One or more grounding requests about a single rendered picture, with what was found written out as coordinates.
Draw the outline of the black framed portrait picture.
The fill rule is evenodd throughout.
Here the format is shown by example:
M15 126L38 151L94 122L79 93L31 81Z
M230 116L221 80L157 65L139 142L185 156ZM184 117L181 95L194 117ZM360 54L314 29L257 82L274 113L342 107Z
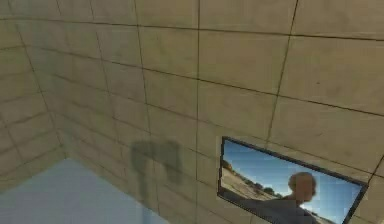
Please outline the black framed portrait picture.
M217 195L271 224L348 224L366 191L360 180L221 138Z

